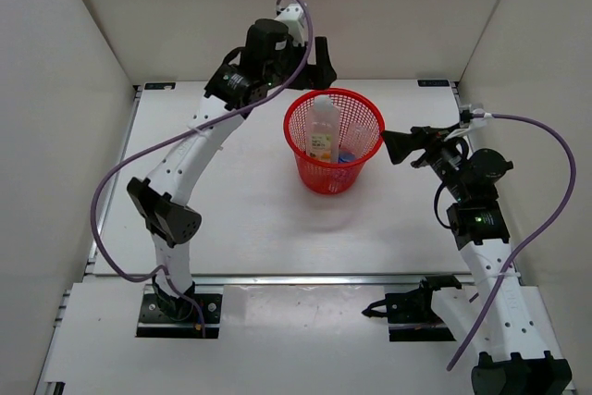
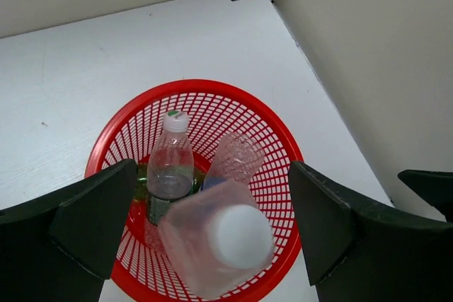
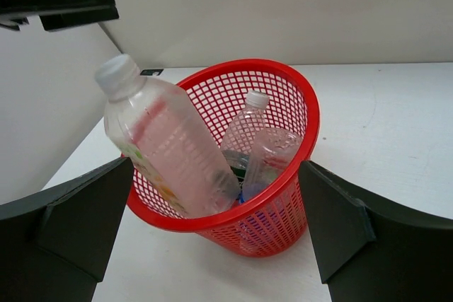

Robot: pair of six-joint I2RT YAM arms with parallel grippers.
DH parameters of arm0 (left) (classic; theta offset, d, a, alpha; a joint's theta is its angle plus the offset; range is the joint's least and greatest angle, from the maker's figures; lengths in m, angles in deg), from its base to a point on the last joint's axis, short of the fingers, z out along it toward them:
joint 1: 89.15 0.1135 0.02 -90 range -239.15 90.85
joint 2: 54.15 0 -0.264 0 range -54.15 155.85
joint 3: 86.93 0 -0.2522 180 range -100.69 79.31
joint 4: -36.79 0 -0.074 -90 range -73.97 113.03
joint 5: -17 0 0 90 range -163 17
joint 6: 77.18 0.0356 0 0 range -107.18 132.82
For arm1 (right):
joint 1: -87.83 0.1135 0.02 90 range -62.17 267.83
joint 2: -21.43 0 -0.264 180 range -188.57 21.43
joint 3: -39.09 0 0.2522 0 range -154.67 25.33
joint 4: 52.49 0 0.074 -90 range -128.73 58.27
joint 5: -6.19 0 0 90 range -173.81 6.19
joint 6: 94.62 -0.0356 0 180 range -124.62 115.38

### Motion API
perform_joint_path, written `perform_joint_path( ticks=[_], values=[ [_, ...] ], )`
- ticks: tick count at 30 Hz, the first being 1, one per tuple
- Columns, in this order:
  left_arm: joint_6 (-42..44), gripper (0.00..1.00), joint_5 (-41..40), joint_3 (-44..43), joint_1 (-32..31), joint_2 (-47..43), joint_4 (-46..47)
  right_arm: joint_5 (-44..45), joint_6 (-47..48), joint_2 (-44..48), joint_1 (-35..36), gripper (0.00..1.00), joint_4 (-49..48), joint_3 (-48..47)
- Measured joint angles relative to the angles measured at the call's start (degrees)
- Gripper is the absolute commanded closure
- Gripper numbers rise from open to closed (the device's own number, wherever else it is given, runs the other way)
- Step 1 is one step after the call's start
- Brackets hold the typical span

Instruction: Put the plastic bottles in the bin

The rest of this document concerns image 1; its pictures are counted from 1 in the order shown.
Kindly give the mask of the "white juice bottle fruit label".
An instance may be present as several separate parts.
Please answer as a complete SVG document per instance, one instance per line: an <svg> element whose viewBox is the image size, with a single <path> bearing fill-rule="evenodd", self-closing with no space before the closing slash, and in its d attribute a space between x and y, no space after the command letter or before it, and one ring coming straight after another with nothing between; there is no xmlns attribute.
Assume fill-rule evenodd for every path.
<svg viewBox="0 0 592 395"><path fill-rule="evenodd" d="M316 96L306 115L306 153L336 164L339 152L340 109L327 94Z"/></svg>

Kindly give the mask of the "clear bottle blue label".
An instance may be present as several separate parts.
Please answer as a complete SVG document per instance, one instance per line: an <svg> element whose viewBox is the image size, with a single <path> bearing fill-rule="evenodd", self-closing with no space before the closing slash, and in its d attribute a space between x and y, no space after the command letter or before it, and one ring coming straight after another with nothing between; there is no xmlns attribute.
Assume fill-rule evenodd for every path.
<svg viewBox="0 0 592 395"><path fill-rule="evenodd" d="M350 163L364 154L369 130L365 126L352 122L339 146L338 162L340 164Z"/></svg>

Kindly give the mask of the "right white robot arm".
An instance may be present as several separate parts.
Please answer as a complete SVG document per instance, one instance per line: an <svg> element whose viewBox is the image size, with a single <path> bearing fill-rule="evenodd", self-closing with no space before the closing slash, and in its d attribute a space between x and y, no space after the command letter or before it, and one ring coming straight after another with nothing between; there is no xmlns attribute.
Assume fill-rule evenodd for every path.
<svg viewBox="0 0 592 395"><path fill-rule="evenodd" d="M470 304L455 304L452 293L432 288L416 296L416 312L429 321L442 317L462 335L462 347L475 351L474 393L561 394L571 383L571 367L552 355L528 312L498 203L495 184L513 164L491 149L470 152L462 132L454 125L381 133L392 164L420 152L412 166L431 167L452 195L450 231L483 302L481 314L471 317Z"/></svg>

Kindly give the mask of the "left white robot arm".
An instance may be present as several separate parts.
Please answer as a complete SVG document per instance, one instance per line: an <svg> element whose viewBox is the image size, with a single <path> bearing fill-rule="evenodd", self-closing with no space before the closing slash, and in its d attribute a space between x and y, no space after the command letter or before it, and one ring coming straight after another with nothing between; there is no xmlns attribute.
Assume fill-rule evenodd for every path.
<svg viewBox="0 0 592 395"><path fill-rule="evenodd" d="M198 178L228 136L250 115L250 105L270 90L324 90L337 78L327 38L302 41L302 31L276 19L258 19L244 46L230 51L204 87L191 136L176 143L145 179L127 192L154 243L158 271L152 279L156 305L175 322L199 317L190 272L189 245L202 217L188 202Z"/></svg>

